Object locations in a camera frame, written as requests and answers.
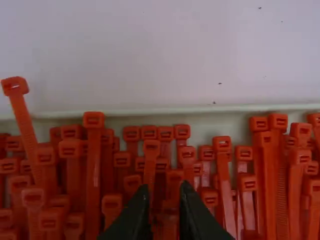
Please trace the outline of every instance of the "zip tie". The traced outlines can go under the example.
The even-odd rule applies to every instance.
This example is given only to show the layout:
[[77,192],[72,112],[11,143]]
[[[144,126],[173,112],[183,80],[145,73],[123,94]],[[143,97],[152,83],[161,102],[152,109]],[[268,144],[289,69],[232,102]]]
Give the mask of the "zip tie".
[[288,211],[290,239],[300,240],[300,200],[302,178],[305,166],[311,162],[311,151],[306,149],[292,149],[289,152],[288,174]]
[[157,131],[160,141],[160,157],[168,159],[171,166],[171,142],[174,140],[174,128],[172,126],[159,126]]
[[112,152],[116,153],[120,150],[120,139],[118,136],[113,137]]
[[64,125],[60,127],[62,140],[85,139],[86,130],[80,124]]
[[[6,141],[9,133],[0,133],[0,159],[7,157]],[[0,175],[0,208],[4,207],[5,179]]]
[[63,207],[49,207],[39,214],[39,230],[46,234],[46,240],[63,240],[67,212]]
[[235,211],[230,183],[229,166],[230,152],[232,150],[229,136],[216,136],[212,138],[213,150],[216,153],[216,168],[219,177],[219,189],[222,199],[222,208],[225,221],[225,229],[234,237],[237,237]]
[[162,226],[162,238],[166,240],[179,239],[179,215],[174,213],[163,213],[157,218]]
[[111,128],[104,128],[101,135],[101,194],[115,190],[113,143],[115,133]]
[[46,206],[46,195],[42,188],[30,186],[21,192],[22,204],[27,209],[29,240],[44,239],[45,234],[39,229],[39,214]]
[[219,192],[218,204],[214,210],[214,217],[215,217],[216,221],[221,226],[223,226],[224,229],[226,229],[224,208],[223,208],[222,196],[221,196],[221,192],[220,192],[220,180],[219,180],[219,175],[217,173],[213,174],[213,176],[212,176],[212,185],[213,185],[214,189],[216,189]]
[[145,171],[145,157],[144,156],[138,156],[135,158],[134,163],[134,170],[137,173],[143,173]]
[[0,133],[0,159],[7,157],[6,141],[9,136],[11,136],[9,133]]
[[48,198],[58,194],[56,151],[52,145],[39,146],[36,149],[36,165],[42,167],[43,187]]
[[[253,161],[253,148],[251,146],[238,145],[234,151],[236,160],[236,175],[248,172],[248,163]],[[239,188],[236,190],[235,219],[237,225],[237,240],[244,239],[244,217],[240,200]]]
[[25,150],[21,136],[8,136],[5,141],[7,152],[22,152]]
[[31,165],[27,159],[21,160],[19,168],[20,168],[20,174],[29,175],[33,182],[33,176],[31,174]]
[[256,230],[254,195],[257,191],[257,178],[254,174],[241,172],[238,174],[238,188],[240,192],[243,226],[246,231]]
[[71,200],[68,194],[59,194],[52,197],[48,202],[49,208],[64,208],[68,213],[71,209]]
[[19,233],[19,229],[14,227],[11,229],[6,229],[3,231],[0,231],[0,239],[3,240],[20,240],[21,235]]
[[143,152],[145,156],[143,184],[148,185],[148,190],[150,194],[150,206],[152,206],[154,199],[154,187],[156,177],[156,161],[157,157],[160,154],[160,142],[158,140],[144,140]]
[[263,161],[262,153],[259,146],[255,142],[255,137],[259,132],[265,132],[269,130],[268,118],[265,116],[253,116],[249,120],[250,131],[252,132],[252,143],[253,143],[253,167],[254,174],[257,177],[257,194],[255,198],[255,219],[257,222],[257,232],[265,236],[266,235],[266,224],[265,224],[265,193],[262,191],[264,185],[264,175],[263,175]]
[[180,202],[180,184],[184,180],[184,171],[182,169],[168,169],[166,178],[166,203],[169,209],[178,209]]
[[8,157],[0,160],[0,174],[16,175],[19,173],[21,158]]
[[83,126],[88,135],[85,238],[95,239],[100,229],[101,133],[105,126],[105,115],[98,111],[87,111],[83,115]]
[[304,174],[308,176],[317,176],[319,173],[319,162],[310,161],[304,168]]
[[81,240],[85,231],[84,212],[69,213],[64,225],[65,240]]
[[196,192],[199,192],[201,189],[201,176],[204,174],[204,162],[196,161],[193,165],[193,187]]
[[126,202],[128,202],[132,198],[141,184],[142,179],[139,174],[125,176],[123,178],[123,189],[125,194],[128,196]]
[[42,185],[41,167],[35,166],[37,138],[29,115],[24,94],[29,92],[27,81],[19,76],[10,77],[1,81],[4,95],[8,96],[13,108],[16,123],[21,132],[21,137],[28,160],[30,161],[35,184]]
[[70,196],[71,210],[84,211],[84,199],[82,196],[82,167],[81,157],[83,142],[79,139],[62,140],[59,143],[59,156],[66,161],[66,192]]
[[196,162],[196,148],[194,146],[181,146],[178,149],[178,161],[183,167],[184,179],[194,187],[194,166]]
[[312,125],[304,122],[293,122],[290,126],[290,136],[297,138],[299,148],[307,148],[311,138]]
[[307,179],[303,185],[303,194],[308,198],[306,236],[303,239],[317,240],[320,223],[320,179]]
[[287,169],[284,155],[283,133],[287,131],[288,115],[273,113],[268,116],[269,126],[274,136],[274,166],[276,176],[276,235],[278,240],[289,240]]
[[126,126],[122,132],[123,140],[126,142],[126,150],[133,158],[138,157],[138,143],[141,139],[139,126]]
[[118,151],[114,154],[113,166],[116,169],[116,190],[120,194],[124,193],[124,178],[129,175],[131,165],[132,157],[130,152]]
[[166,199],[166,171],[170,167],[168,158],[158,157],[155,161],[153,210],[159,213],[162,202]]
[[218,206],[219,203],[219,193],[215,189],[203,187],[201,189],[201,200],[208,208],[210,213],[214,214],[214,209]]
[[261,167],[263,169],[264,190],[264,216],[266,239],[277,238],[277,218],[276,218],[276,182],[275,182],[275,161],[274,161],[274,136],[271,131],[258,132],[254,135],[254,143],[261,151]]
[[28,234],[27,210],[23,206],[22,190],[31,186],[31,176],[17,175],[8,178],[8,187],[12,203],[14,225],[18,227],[23,236]]
[[101,208],[104,215],[104,230],[109,228],[120,215],[123,208],[122,202],[122,194],[106,194],[103,196]]
[[202,161],[203,174],[201,175],[201,187],[210,187],[211,162],[215,159],[214,150],[211,145],[198,147],[198,157]]
[[317,158],[317,161],[320,161],[319,159],[319,151],[320,151],[320,113],[313,113],[307,115],[308,123],[312,125],[313,134],[314,134],[314,144],[315,144],[315,157]]
[[0,231],[9,229],[14,225],[14,213],[11,208],[0,209]]
[[[177,124],[177,125],[174,125],[173,131],[174,131],[174,138],[175,138],[176,152],[177,152],[176,159],[178,160],[179,148],[187,146],[187,141],[191,136],[191,129],[188,124]],[[177,161],[177,166],[179,168],[182,167],[179,161]]]

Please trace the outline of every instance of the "red plastic strip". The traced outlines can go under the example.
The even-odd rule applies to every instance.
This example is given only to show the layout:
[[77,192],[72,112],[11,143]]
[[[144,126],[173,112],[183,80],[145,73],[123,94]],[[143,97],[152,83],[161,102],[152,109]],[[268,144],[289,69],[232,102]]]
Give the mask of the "red plastic strip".
[[17,227],[0,231],[0,239],[2,240],[20,240],[21,234]]
[[[219,180],[219,175],[215,173],[212,176],[212,185],[213,187],[217,190],[220,191],[220,180]],[[214,217],[217,220],[217,222],[223,226],[223,228],[226,228],[226,222],[225,222],[225,216],[224,216],[224,208],[223,208],[223,203],[222,203],[222,196],[219,194],[218,196],[218,204],[215,207],[214,210]]]
[[162,210],[162,201],[166,199],[166,171],[169,166],[168,158],[158,157],[155,162],[153,209],[156,213]]
[[101,208],[102,213],[104,214],[104,230],[106,230],[122,211],[122,194],[104,195],[101,202]]
[[223,215],[225,221],[225,229],[234,237],[237,237],[237,229],[235,222],[235,211],[233,206],[233,197],[231,191],[230,175],[228,163],[230,154],[226,152],[217,152],[216,168],[220,183],[220,193],[222,199]]
[[218,206],[219,203],[218,191],[213,188],[203,187],[201,189],[201,199],[210,213],[214,214],[214,209]]
[[21,136],[8,136],[5,141],[7,152],[22,152],[25,150]]
[[289,152],[288,173],[288,216],[291,240],[301,240],[300,202],[301,188],[305,166],[311,162],[311,151],[292,149]]
[[142,179],[139,174],[125,176],[123,179],[124,193],[128,196],[128,200],[136,193],[142,184]]
[[211,145],[198,147],[198,157],[202,161],[203,174],[201,175],[201,186],[210,187],[211,162],[215,159],[214,150]]
[[174,140],[174,128],[172,126],[158,127],[158,140],[160,143],[160,157],[169,159],[171,163],[171,142]]
[[303,194],[308,198],[308,213],[303,239],[319,239],[320,223],[320,179],[307,179],[303,185]]
[[0,231],[9,229],[14,225],[14,213],[11,208],[0,209]]
[[116,190],[124,193],[124,178],[129,175],[129,168],[133,165],[131,153],[118,151],[113,155],[113,166],[116,169]]
[[8,178],[8,187],[11,197],[14,225],[23,236],[28,234],[27,210],[22,202],[22,190],[31,186],[31,176],[11,176]]
[[39,214],[39,230],[46,233],[46,240],[64,239],[66,210],[63,207],[49,207]]
[[85,139],[85,129],[80,124],[64,125],[60,127],[62,140]]
[[[187,146],[187,140],[191,136],[191,129],[188,124],[177,124],[173,127],[173,133],[175,138],[175,144],[176,144],[176,152],[177,152],[177,159],[179,159],[179,148]],[[182,165],[178,161],[177,163],[178,167],[181,168]]]
[[19,173],[21,158],[8,157],[0,160],[0,174],[16,175]]
[[171,204],[171,209],[179,208],[180,184],[184,180],[184,171],[181,169],[170,169],[166,171],[166,199]]
[[253,167],[254,173],[257,176],[257,185],[258,189],[256,191],[255,198],[255,219],[257,223],[257,232],[261,236],[266,236],[266,225],[265,225],[265,192],[263,191],[264,186],[264,167],[263,167],[263,159],[262,159],[262,150],[255,141],[256,135],[260,132],[269,130],[268,118],[265,116],[253,116],[249,120],[250,131],[253,133],[252,135],[252,143],[253,143]]
[[273,113],[268,116],[269,126],[274,137],[274,166],[276,168],[276,235],[278,240],[289,240],[287,168],[284,155],[283,133],[287,131],[288,115]]
[[81,240],[85,231],[85,214],[83,212],[70,213],[65,220],[65,240]]
[[123,128],[122,136],[126,142],[126,150],[131,153],[133,158],[138,156],[138,142],[141,139],[139,126],[126,126]]
[[82,197],[82,168],[81,157],[83,142],[79,139],[62,140],[59,143],[59,156],[66,160],[66,192],[70,196],[71,210],[80,212],[85,210]]
[[87,111],[83,115],[83,126],[88,135],[85,238],[95,239],[100,229],[101,132],[105,126],[105,115]]
[[[236,159],[236,175],[240,173],[248,172],[248,163],[253,161],[253,148],[251,146],[238,145],[235,147],[235,159]],[[243,210],[240,199],[239,188],[236,190],[236,206],[235,206],[235,215],[236,215],[236,225],[237,225],[237,240],[244,239],[243,231],[245,229],[243,221]]]
[[255,144],[261,148],[261,161],[264,184],[264,216],[266,239],[274,240],[277,237],[276,230],[276,168],[274,159],[274,136],[271,131],[258,132],[254,135]]
[[157,218],[162,226],[162,238],[166,240],[179,239],[179,215],[174,213],[163,213]]
[[27,81],[19,76],[10,77],[1,81],[4,95],[8,96],[13,108],[15,119],[19,127],[24,149],[30,162],[35,184],[42,185],[41,167],[36,166],[37,138],[28,112],[24,94],[29,92]]
[[101,135],[101,194],[115,191],[115,170],[113,161],[113,143],[115,133],[111,128],[105,128]]
[[193,187],[194,190],[199,192],[201,189],[201,176],[204,174],[204,162],[196,161],[193,165]]
[[238,188],[240,191],[241,211],[243,216],[243,226],[245,231],[256,230],[256,218],[254,208],[253,192],[258,188],[257,178],[253,174],[239,173]]
[[43,187],[48,198],[58,194],[58,157],[52,145],[39,146],[36,150],[36,164],[42,166]]
[[160,155],[160,142],[158,140],[145,140],[143,143],[143,152],[145,156],[143,184],[148,185],[150,205],[152,206],[156,177],[156,161]]
[[22,190],[22,204],[27,209],[29,240],[44,240],[45,233],[39,229],[39,214],[46,203],[44,189],[28,187]]

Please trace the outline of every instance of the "black object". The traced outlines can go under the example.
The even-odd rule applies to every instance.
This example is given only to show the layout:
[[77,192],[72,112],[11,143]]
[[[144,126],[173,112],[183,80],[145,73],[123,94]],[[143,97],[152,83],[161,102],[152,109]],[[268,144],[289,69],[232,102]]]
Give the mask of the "black object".
[[[148,185],[142,185],[98,240],[152,240]],[[203,204],[195,189],[180,186],[180,240],[234,240]]]
[[234,240],[187,181],[180,186],[180,240]]
[[148,185],[139,187],[119,217],[98,240],[152,240]]

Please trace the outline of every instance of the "white wall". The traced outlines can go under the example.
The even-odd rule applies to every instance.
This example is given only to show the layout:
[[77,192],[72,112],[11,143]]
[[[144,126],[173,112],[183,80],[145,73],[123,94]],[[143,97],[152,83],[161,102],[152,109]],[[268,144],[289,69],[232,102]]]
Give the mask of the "white wall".
[[[318,102],[319,7],[318,0],[2,0],[0,79],[27,78],[34,113]],[[11,112],[8,103],[0,94],[1,114]]]

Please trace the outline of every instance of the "wall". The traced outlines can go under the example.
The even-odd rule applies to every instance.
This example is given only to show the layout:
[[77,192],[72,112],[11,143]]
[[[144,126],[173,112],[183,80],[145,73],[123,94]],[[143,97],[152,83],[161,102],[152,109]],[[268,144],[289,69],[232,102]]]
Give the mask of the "wall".
[[[8,0],[0,79],[33,113],[318,102],[317,0]],[[0,94],[1,114],[11,113]]]

